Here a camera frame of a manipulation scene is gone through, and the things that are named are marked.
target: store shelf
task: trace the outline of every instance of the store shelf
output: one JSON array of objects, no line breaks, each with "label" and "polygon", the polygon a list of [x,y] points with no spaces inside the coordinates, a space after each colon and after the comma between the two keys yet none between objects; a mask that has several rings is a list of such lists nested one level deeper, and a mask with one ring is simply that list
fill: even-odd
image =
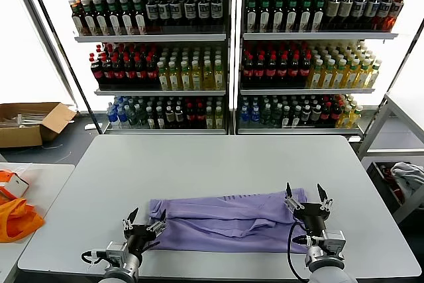
[{"label": "store shelf", "polygon": [[345,135],[362,136],[357,129],[238,129],[240,135]]},{"label": "store shelf", "polygon": [[225,91],[158,91],[143,89],[128,90],[96,90],[95,95],[122,95],[122,96],[224,96]]},{"label": "store shelf", "polygon": [[77,42],[189,42],[225,41],[225,33],[213,34],[146,34],[142,36],[76,36]]},{"label": "store shelf", "polygon": [[372,93],[375,89],[241,89],[241,95],[307,95]]},{"label": "store shelf", "polygon": [[252,32],[243,34],[245,40],[394,39],[397,36],[397,33],[390,32]]}]

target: wire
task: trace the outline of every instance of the wire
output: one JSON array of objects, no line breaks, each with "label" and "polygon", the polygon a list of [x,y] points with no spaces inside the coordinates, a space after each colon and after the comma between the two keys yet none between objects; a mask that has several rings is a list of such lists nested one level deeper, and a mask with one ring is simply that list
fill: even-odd
[{"label": "wire", "polygon": [[300,223],[295,222],[295,223],[291,226],[291,228],[290,228],[290,232],[289,232],[289,239],[288,239],[288,241],[287,241],[287,260],[288,260],[288,262],[289,262],[290,270],[293,272],[294,276],[295,276],[295,277],[296,277],[296,278],[297,278],[300,282],[307,283],[307,282],[309,282],[309,280],[306,280],[306,279],[304,279],[304,278],[301,278],[301,277],[300,277],[300,275],[299,275],[299,274],[296,272],[296,270],[294,269],[293,264],[292,264],[292,258],[291,258],[291,256],[290,256],[290,247],[291,247],[291,245],[292,245],[293,230],[294,230],[294,227],[295,227],[296,225],[300,225]]}]

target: open cardboard box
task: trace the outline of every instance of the open cardboard box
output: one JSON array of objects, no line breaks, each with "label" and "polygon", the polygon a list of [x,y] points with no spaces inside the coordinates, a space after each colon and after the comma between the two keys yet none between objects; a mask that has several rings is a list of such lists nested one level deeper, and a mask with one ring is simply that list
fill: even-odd
[{"label": "open cardboard box", "polygon": [[41,125],[0,128],[0,148],[38,146],[45,141],[52,141],[76,114],[58,102],[0,104],[0,118],[16,117],[18,113],[48,113],[48,115]]}]

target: gray table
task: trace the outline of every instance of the gray table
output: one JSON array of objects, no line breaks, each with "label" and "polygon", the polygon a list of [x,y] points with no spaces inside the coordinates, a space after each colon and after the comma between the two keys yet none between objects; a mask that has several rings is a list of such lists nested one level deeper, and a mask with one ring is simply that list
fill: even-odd
[{"label": "gray table", "polygon": [[[21,168],[25,171],[19,175],[30,184],[23,197],[44,217],[74,170],[74,165],[0,162],[0,169],[20,172]],[[32,235],[29,235],[16,242],[0,243],[0,283],[13,282],[16,263],[31,237]]]},{"label": "gray table", "polygon": [[[96,137],[19,260],[37,272],[98,275],[80,254],[123,241],[121,220],[151,198],[278,192],[290,182],[317,201],[319,182],[334,198],[330,229],[343,230],[346,270],[357,278],[419,276],[421,269],[355,153],[332,136]],[[309,277],[303,255],[293,263]],[[286,253],[148,251],[147,278],[284,280]]]}]

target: orange bag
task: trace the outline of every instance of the orange bag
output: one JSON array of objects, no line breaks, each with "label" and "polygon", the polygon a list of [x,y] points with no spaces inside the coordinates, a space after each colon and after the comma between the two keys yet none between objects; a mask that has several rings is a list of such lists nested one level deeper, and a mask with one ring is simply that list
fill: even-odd
[{"label": "orange bag", "polygon": [[43,218],[24,198],[0,205],[0,243],[20,240],[44,224]]}]

